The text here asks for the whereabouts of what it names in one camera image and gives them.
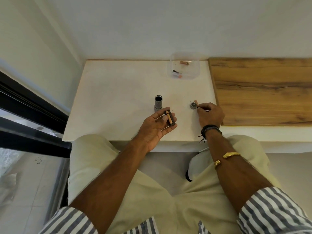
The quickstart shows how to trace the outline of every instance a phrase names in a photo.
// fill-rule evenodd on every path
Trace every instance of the clear plastic container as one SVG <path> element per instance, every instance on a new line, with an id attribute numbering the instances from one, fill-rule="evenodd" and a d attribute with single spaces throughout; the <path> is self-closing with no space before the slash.
<path id="1" fill-rule="evenodd" d="M 199 54 L 195 52 L 175 52 L 170 56 L 168 74 L 180 79 L 193 79 L 200 74 Z"/>

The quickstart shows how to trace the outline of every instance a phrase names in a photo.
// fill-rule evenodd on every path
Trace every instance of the rolled-up sleeve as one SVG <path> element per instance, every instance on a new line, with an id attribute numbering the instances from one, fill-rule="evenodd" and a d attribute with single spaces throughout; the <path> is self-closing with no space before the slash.
<path id="1" fill-rule="evenodd" d="M 64 207 L 58 210 L 39 234 L 97 234 L 88 217 L 81 211 Z"/>
<path id="2" fill-rule="evenodd" d="M 244 234 L 312 234 L 312 222 L 303 209 L 276 187 L 256 192 L 241 209 L 237 222 Z"/>

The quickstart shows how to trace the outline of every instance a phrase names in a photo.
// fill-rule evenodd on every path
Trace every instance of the white table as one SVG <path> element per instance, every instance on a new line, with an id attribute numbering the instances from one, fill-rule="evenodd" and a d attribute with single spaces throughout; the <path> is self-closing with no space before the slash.
<path id="1" fill-rule="evenodd" d="M 83 70 L 63 140 L 90 133 L 105 136 L 122 148 L 154 113 L 154 98 L 176 114 L 178 127 L 162 138 L 154 151 L 198 151 L 201 140 L 196 110 L 190 101 L 216 103 L 207 61 L 192 80 L 168 76 L 168 61 L 88 60 Z M 264 142 L 274 152 L 312 151 L 312 127 L 221 127 L 224 136 L 245 134 Z M 268 142 L 279 142 L 276 146 Z M 290 148 L 283 151 L 287 142 Z"/>

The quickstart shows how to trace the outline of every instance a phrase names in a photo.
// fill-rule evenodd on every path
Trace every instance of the wooden board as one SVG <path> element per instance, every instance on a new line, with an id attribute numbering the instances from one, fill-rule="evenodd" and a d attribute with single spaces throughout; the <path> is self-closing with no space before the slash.
<path id="1" fill-rule="evenodd" d="M 311 126 L 312 59 L 210 58 L 225 126 Z"/>

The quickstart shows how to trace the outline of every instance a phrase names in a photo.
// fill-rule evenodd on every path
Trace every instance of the beige pants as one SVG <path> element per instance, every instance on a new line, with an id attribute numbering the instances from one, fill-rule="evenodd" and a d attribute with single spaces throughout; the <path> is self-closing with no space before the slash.
<path id="1" fill-rule="evenodd" d="M 260 143 L 248 136 L 228 138 L 234 149 L 271 183 L 269 160 Z M 69 203 L 117 156 L 118 151 L 103 137 L 85 135 L 72 146 Z M 240 233 L 237 214 L 219 184 L 213 164 L 172 197 L 165 188 L 141 171 L 132 179 L 123 202 L 107 233 L 121 234 L 154 216 L 160 233 L 197 233 L 201 220 L 212 234 Z"/>

